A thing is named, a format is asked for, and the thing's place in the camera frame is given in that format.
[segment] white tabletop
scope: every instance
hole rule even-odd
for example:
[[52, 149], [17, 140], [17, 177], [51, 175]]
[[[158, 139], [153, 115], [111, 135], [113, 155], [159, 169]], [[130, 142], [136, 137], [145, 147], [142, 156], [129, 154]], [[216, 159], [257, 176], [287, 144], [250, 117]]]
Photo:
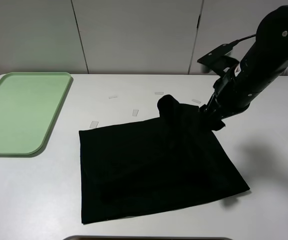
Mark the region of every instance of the white tabletop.
[[[0, 240], [69, 236], [288, 239], [288, 77], [279, 77], [216, 136], [251, 193], [153, 215], [81, 224], [78, 130], [158, 116], [161, 95], [202, 105], [216, 76], [72, 75], [49, 143], [32, 158], [0, 158]], [[132, 116], [138, 109], [138, 116]]]

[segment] black fabric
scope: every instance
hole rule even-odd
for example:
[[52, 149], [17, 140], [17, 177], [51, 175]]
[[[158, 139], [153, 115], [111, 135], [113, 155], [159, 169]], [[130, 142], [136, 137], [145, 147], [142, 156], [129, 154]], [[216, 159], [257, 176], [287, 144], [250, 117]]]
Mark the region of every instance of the black fabric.
[[82, 223], [205, 204], [249, 190], [197, 106], [166, 95], [160, 117], [79, 131]]

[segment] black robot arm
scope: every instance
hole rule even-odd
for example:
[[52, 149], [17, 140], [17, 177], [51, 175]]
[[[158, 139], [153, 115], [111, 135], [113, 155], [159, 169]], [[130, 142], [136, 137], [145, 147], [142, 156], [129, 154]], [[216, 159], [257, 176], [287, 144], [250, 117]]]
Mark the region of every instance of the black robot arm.
[[213, 130], [225, 126], [222, 119], [245, 111], [288, 67], [288, 5], [261, 21], [255, 43], [240, 62], [226, 56], [242, 40], [223, 44], [198, 60], [220, 76], [208, 104], [201, 107]]

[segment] white cabinet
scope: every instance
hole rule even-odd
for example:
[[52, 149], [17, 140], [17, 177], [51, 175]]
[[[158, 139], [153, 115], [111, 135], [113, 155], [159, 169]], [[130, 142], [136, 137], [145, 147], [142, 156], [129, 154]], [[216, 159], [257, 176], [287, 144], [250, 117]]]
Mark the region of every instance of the white cabinet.
[[73, 0], [89, 72], [187, 74], [202, 0]]
[[[205, 0], [190, 74], [200, 74], [196, 61], [221, 44], [256, 33], [261, 20], [288, 0]], [[239, 61], [254, 43], [254, 38], [239, 43], [232, 57]]]
[[0, 74], [87, 73], [70, 0], [0, 0]]

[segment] light green plastic tray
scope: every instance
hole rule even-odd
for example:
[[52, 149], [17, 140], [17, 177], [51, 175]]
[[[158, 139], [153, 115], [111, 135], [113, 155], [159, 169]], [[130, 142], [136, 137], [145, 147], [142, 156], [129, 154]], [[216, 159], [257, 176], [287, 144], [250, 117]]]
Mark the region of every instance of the light green plastic tray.
[[14, 72], [0, 79], [0, 155], [30, 155], [43, 146], [71, 80], [66, 72]]

